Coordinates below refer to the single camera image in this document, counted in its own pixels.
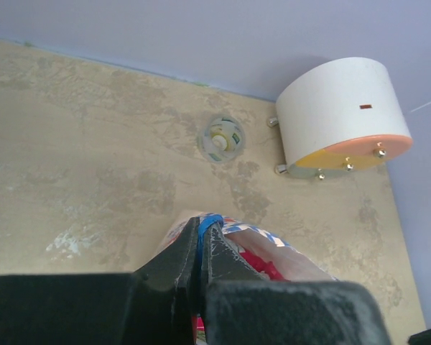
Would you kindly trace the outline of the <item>checkered paper bag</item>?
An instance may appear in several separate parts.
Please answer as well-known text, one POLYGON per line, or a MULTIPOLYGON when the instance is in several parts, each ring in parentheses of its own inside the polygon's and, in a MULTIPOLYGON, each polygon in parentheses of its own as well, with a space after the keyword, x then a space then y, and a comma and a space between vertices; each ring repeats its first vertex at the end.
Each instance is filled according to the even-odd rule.
POLYGON ((181 213, 180 217, 167 230, 155 253, 159 254, 175 242, 187 221, 192 217, 197 218, 200 225, 205 229, 218 222, 221 225, 221 232, 225 240, 237 254, 250 251, 267 262, 272 261, 284 276, 284 281, 337 280, 276 234, 219 213, 199 211, 181 213))

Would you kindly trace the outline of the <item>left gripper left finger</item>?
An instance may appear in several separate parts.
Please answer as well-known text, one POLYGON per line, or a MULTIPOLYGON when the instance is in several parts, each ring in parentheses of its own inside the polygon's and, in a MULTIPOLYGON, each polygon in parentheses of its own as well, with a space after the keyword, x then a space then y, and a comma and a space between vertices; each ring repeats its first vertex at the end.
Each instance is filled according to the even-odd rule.
POLYGON ((130 344, 194 344, 200 297, 199 219, 134 273, 130 344))

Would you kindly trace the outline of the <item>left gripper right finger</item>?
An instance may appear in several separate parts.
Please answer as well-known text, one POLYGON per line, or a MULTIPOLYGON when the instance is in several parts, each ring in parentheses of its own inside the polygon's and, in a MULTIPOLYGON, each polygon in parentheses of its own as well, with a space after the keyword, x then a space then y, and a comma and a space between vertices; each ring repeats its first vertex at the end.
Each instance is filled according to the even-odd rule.
POLYGON ((209 226, 203 236, 200 302, 209 344, 270 344, 272 287, 227 242, 219 224, 209 226))

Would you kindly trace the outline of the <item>pink REAL crisps bag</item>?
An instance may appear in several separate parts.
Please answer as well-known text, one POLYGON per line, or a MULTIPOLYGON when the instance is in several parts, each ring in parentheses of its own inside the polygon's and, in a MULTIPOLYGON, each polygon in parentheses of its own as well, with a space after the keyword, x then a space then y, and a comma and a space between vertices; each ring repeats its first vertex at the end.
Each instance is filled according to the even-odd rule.
POLYGON ((241 257, 252 266, 258 273, 269 280, 284 281, 284 276, 279 272, 272 261, 265 261, 250 251, 240 252, 241 257))

